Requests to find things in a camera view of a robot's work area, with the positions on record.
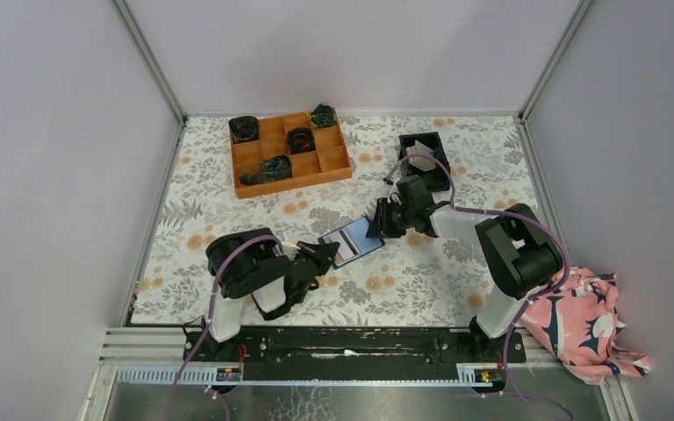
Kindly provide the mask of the white card with black stripe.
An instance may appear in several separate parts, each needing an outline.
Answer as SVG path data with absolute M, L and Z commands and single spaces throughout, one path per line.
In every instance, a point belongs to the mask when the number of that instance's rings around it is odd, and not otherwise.
M 352 260 L 360 253 L 358 246 L 344 230 L 334 234 L 334 241 L 339 244 L 338 255 L 341 260 Z

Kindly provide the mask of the blue leather card holder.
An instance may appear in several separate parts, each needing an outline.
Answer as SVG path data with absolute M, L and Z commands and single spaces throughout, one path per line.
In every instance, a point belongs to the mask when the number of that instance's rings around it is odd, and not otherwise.
M 321 245 L 339 244 L 332 263 L 333 268 L 342 268 L 385 245 L 382 239 L 367 236 L 369 225 L 369 219 L 361 217 L 318 238 Z

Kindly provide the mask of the black plastic card bin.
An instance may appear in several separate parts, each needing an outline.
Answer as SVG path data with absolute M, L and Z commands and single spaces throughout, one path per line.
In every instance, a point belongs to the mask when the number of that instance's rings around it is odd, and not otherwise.
M 411 155 L 400 165 L 402 176 L 418 175 L 430 192 L 450 190 L 450 181 L 441 169 L 450 172 L 450 166 L 438 132 L 404 134 L 398 142 L 398 157 Z

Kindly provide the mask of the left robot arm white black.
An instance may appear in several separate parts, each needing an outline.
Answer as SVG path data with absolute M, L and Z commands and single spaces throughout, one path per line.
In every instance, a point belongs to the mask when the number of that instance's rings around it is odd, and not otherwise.
M 215 239 L 205 250 L 213 287 L 204 350 L 215 360 L 232 357 L 246 298 L 253 297 L 266 320 L 284 316 L 319 288 L 319 278 L 335 263 L 340 246 L 299 241 L 289 253 L 269 228 Z

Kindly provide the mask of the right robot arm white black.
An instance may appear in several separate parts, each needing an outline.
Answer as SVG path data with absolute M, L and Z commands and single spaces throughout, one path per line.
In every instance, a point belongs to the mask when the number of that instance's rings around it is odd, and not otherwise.
M 489 301 L 470 322 L 468 348 L 477 360 L 492 360 L 502 351 L 502 336 L 520 317 L 527 299 L 569 266 L 560 240 L 523 203 L 506 210 L 480 210 L 436 202 L 417 175 L 401 179 L 397 189 L 377 199 L 368 238 L 397 239 L 413 230 L 478 246 L 494 286 Z

